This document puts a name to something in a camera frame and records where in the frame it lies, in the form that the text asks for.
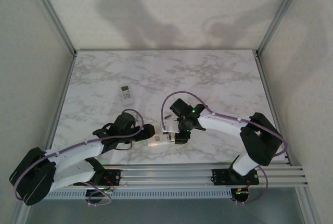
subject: red wire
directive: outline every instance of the red wire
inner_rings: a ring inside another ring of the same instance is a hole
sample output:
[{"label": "red wire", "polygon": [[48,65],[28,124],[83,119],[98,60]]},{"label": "red wire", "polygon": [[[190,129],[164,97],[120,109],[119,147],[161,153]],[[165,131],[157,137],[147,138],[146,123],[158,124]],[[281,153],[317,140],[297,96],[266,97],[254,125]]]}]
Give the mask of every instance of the red wire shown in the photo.
[{"label": "red wire", "polygon": [[107,176],[105,176],[104,179],[106,179],[108,182],[110,182],[110,187],[112,186],[112,187],[113,187],[112,190],[114,190],[114,185],[113,185],[113,183],[111,182],[110,178],[107,177]]},{"label": "red wire", "polygon": [[264,189],[264,191],[261,193],[261,195],[259,195],[257,198],[253,199],[253,200],[250,200],[250,201],[245,201],[243,202],[243,204],[249,204],[249,203],[253,203],[253,202],[256,202],[257,200],[261,199],[266,193],[267,193],[267,189],[268,189],[268,177],[267,177],[267,174],[265,172],[265,170],[262,169],[261,166],[257,166],[258,169],[261,170],[261,172],[264,174],[265,176],[265,180],[266,180],[266,187]]}]

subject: black mounting bracket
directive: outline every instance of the black mounting bracket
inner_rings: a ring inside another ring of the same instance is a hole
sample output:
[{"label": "black mounting bracket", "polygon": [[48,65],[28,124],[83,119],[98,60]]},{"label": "black mounting bracket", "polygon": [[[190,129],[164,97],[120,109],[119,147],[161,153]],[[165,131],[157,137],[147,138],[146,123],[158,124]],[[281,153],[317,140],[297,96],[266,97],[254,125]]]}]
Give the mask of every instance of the black mounting bracket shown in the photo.
[{"label": "black mounting bracket", "polygon": [[259,185],[258,174],[255,169],[252,169],[246,176],[242,177],[241,180],[235,181],[230,176],[230,170],[227,168],[212,169],[211,181],[214,186],[228,186],[228,185]]},{"label": "black mounting bracket", "polygon": [[105,169],[104,177],[98,183],[99,186],[109,186],[110,182],[105,179],[108,178],[114,186],[119,186],[120,178],[121,178],[121,170],[120,169]]}]

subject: wire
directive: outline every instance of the wire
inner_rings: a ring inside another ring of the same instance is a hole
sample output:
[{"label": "wire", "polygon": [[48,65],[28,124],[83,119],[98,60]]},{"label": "wire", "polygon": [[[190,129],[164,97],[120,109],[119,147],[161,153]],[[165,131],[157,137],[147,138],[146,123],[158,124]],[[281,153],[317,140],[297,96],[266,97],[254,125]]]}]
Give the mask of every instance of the wire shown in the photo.
[{"label": "wire", "polygon": [[265,180],[266,180],[266,187],[264,189],[264,191],[261,193],[261,195],[259,195],[257,198],[253,199],[253,200],[250,200],[250,201],[246,201],[246,202],[243,202],[243,204],[249,204],[249,203],[253,203],[253,202],[256,202],[258,200],[260,200],[266,193],[267,193],[267,189],[268,189],[268,177],[266,175],[266,172],[265,170],[263,170],[263,168],[261,166],[257,166],[258,169],[261,170],[261,172],[264,174],[265,176]]},{"label": "wire", "polygon": [[167,102],[167,100],[168,100],[171,96],[173,96],[173,95],[175,95],[175,94],[188,94],[188,95],[191,95],[191,96],[193,96],[194,98],[196,98],[196,99],[197,99],[197,100],[198,100],[198,101],[199,101],[199,102],[200,102],[200,103],[206,108],[206,110],[207,110],[209,113],[212,113],[212,114],[214,114],[214,115],[216,115],[216,116],[219,116],[219,117],[222,117],[222,118],[225,118],[225,119],[229,119],[229,120],[233,120],[233,121],[241,121],[241,122],[249,123],[249,124],[251,124],[251,125],[256,126],[256,127],[259,128],[259,129],[262,129],[262,130],[266,131],[267,133],[269,133],[269,134],[275,136],[276,138],[280,139],[280,140],[283,142],[284,148],[283,148],[282,151],[280,151],[279,153],[275,154],[274,157],[283,154],[283,153],[286,152],[287,149],[288,149],[288,143],[287,143],[287,141],[286,141],[281,135],[279,135],[279,134],[275,133],[274,131],[272,131],[272,130],[270,130],[270,129],[268,129],[268,128],[265,128],[264,126],[261,126],[260,124],[255,123],[255,122],[253,122],[253,121],[246,120],[246,119],[239,119],[239,118],[234,117],[234,116],[228,116],[228,115],[224,115],[224,114],[216,113],[216,112],[212,111],[212,110],[211,110],[211,109],[210,109],[210,108],[204,103],[204,101],[203,101],[202,99],[200,99],[197,95],[195,95],[195,94],[193,94],[193,93],[191,93],[191,92],[188,92],[188,91],[176,91],[176,92],[173,92],[173,93],[171,93],[170,95],[168,95],[168,96],[165,98],[165,100],[163,101],[163,103],[162,103],[162,107],[161,107],[161,123],[162,123],[162,126],[163,126],[163,130],[165,130],[165,124],[164,124],[164,121],[163,121],[163,110],[164,110],[164,106],[165,106],[165,103]]},{"label": "wire", "polygon": [[[110,204],[110,203],[112,202],[112,198],[111,198],[111,196],[110,196],[108,193],[104,192],[103,190],[99,189],[98,187],[92,185],[92,184],[89,183],[89,182],[82,182],[82,183],[83,183],[83,184],[86,184],[86,185],[88,185],[88,186],[91,186],[91,187],[93,187],[94,189],[96,189],[93,193],[91,193],[91,194],[89,195],[89,198],[88,198],[88,200],[87,200],[87,201],[88,201],[88,206],[98,207],[98,206],[108,205],[108,204]],[[108,202],[105,202],[105,203],[100,203],[100,204],[97,204],[97,203],[92,204],[92,203],[90,202],[90,199],[91,199],[91,197],[92,197],[94,194],[97,194],[97,193],[101,193],[101,194],[105,195],[105,196],[109,199],[109,201],[108,201]]]},{"label": "wire", "polygon": [[[31,165],[30,165],[30,166],[29,166],[29,167],[28,167],[28,168],[27,168],[27,169],[26,169],[26,170],[25,170],[25,171],[19,176],[19,178],[16,180],[16,182],[15,182],[15,184],[14,184],[14,196],[15,196],[15,198],[16,198],[17,200],[19,200],[19,201],[23,201],[23,200],[28,201],[28,200],[29,200],[29,198],[31,197],[32,194],[31,194],[27,199],[25,199],[25,197],[26,197],[27,195],[25,195],[23,198],[20,198],[20,197],[18,197],[18,195],[17,195],[17,187],[18,187],[19,183],[21,182],[22,178],[23,178],[23,177],[24,177],[24,176],[25,176],[25,175],[26,175],[31,169],[33,169],[37,164],[41,163],[42,161],[44,161],[44,160],[46,160],[46,159],[48,159],[48,158],[50,158],[50,157],[53,157],[53,156],[57,156],[57,155],[59,155],[59,154],[62,154],[63,152],[66,152],[66,151],[71,150],[71,149],[73,149],[73,148],[76,148],[76,147],[79,147],[79,146],[82,146],[82,145],[86,145],[86,144],[88,144],[88,143],[99,142],[99,141],[104,141],[104,140],[113,139],[113,138],[128,138],[128,137],[132,137],[132,136],[135,136],[135,135],[139,134],[140,131],[141,131],[141,130],[143,129],[143,127],[144,127],[144,119],[143,119],[142,115],[141,115],[138,111],[136,111],[136,110],[134,110],[134,109],[131,109],[131,108],[128,108],[128,109],[123,110],[122,113],[124,113],[124,112],[126,112],[126,111],[133,111],[133,112],[135,112],[135,113],[137,113],[137,114],[139,115],[139,117],[140,117],[140,119],[141,119],[141,122],[142,122],[142,125],[140,126],[140,128],[139,128],[138,131],[136,131],[136,132],[133,133],[133,134],[128,134],[128,135],[108,136],[108,137],[97,138],[97,139],[92,139],[92,140],[88,140],[88,141],[80,142],[80,143],[77,143],[77,144],[74,144],[74,145],[72,145],[72,146],[66,147],[66,148],[64,148],[64,149],[62,149],[62,150],[59,150],[59,151],[57,151],[57,152],[51,153],[51,154],[49,154],[49,155],[46,155],[46,156],[44,156],[44,157],[38,159],[38,160],[35,161],[33,164],[31,164]],[[83,183],[86,184],[86,185],[91,185],[93,188],[96,189],[96,191],[93,192],[93,193],[90,195],[90,197],[91,197],[93,194],[99,192],[99,189],[96,188],[95,186],[93,186],[92,184],[90,184],[89,182],[83,182]]]},{"label": "wire", "polygon": [[106,179],[110,183],[109,187],[107,189],[104,189],[104,192],[108,191],[111,188],[111,186],[113,187],[112,191],[114,191],[114,185],[113,185],[112,181],[110,180],[110,178],[105,176],[104,179]]},{"label": "wire", "polygon": [[248,189],[250,185],[251,185],[251,182],[248,180],[248,185],[246,186],[246,188]]},{"label": "wire", "polygon": [[121,148],[114,148],[114,150],[119,150],[119,151],[126,151],[130,150],[133,147],[133,144],[131,143],[131,146],[129,148],[121,149]]}]

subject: white wall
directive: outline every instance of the white wall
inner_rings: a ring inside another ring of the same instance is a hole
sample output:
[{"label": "white wall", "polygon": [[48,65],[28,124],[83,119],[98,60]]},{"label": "white wall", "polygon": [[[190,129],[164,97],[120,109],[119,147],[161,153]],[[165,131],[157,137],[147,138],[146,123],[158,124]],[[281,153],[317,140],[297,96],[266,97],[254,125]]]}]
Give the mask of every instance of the white wall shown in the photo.
[{"label": "white wall", "polygon": [[280,1],[51,0],[77,49],[256,49]]},{"label": "white wall", "polygon": [[263,53],[282,129],[333,223],[333,0],[294,0]]},{"label": "white wall", "polygon": [[2,0],[0,20],[0,219],[16,200],[9,176],[43,147],[71,57],[38,0]]}]

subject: remote control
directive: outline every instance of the remote control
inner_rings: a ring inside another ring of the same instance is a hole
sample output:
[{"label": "remote control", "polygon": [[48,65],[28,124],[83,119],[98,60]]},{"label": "remote control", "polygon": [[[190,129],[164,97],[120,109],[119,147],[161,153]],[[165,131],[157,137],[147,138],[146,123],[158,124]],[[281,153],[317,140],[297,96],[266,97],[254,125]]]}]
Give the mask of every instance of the remote control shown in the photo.
[{"label": "remote control", "polygon": [[134,103],[132,92],[130,91],[130,87],[128,85],[121,86],[121,98],[123,100],[124,105],[129,105]]}]

